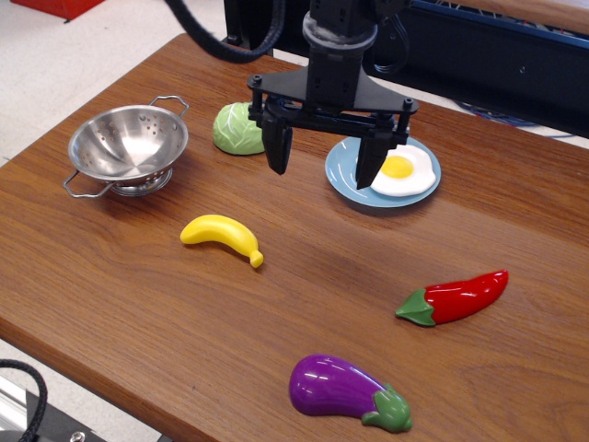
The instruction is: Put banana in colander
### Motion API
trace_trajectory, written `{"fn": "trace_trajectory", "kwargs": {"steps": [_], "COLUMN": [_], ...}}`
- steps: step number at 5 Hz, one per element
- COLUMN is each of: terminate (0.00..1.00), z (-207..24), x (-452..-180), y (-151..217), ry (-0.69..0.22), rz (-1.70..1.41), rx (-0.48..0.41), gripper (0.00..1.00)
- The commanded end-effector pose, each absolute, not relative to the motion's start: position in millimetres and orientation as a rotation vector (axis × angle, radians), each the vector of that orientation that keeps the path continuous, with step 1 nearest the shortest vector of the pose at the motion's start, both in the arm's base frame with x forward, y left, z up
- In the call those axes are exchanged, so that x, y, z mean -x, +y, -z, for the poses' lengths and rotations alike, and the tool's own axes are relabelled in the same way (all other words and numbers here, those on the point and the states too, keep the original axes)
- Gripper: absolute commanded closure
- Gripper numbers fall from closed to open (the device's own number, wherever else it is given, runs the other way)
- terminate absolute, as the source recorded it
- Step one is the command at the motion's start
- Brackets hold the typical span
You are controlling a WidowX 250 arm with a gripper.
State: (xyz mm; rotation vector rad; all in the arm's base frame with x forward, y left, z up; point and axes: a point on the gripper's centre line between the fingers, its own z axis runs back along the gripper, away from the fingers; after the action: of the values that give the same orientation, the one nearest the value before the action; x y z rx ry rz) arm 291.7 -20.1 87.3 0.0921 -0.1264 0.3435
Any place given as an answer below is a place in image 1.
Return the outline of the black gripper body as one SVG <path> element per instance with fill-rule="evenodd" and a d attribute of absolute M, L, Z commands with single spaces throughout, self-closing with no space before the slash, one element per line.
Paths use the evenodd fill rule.
<path fill-rule="evenodd" d="M 268 117 L 319 132 L 405 141 L 410 117 L 419 105 L 378 85 L 362 66 L 377 27 L 355 29 L 345 36 L 325 26 L 304 26 L 303 36 L 309 43 L 307 67 L 248 79 L 249 118 L 258 126 Z"/>

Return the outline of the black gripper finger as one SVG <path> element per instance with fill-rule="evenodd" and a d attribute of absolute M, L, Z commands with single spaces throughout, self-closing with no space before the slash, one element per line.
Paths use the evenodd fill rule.
<path fill-rule="evenodd" d="M 372 185 L 385 162 L 388 151 L 395 147 L 391 133 L 375 132 L 361 139 L 356 166 L 358 189 Z"/>
<path fill-rule="evenodd" d="M 277 174 L 283 175 L 290 158 L 292 125 L 286 119 L 265 110 L 262 114 L 261 130 L 269 167 Z"/>

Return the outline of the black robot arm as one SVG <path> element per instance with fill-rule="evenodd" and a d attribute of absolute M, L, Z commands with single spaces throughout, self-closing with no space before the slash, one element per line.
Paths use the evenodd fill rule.
<path fill-rule="evenodd" d="M 307 67 L 248 79 L 249 118 L 262 130 L 272 170 L 286 171 L 295 128 L 348 135 L 360 141 L 355 180 L 363 189 L 374 181 L 388 151 L 407 142 L 418 103 L 377 84 L 363 68 L 379 22 L 405 5 L 313 1 L 302 24 Z"/>

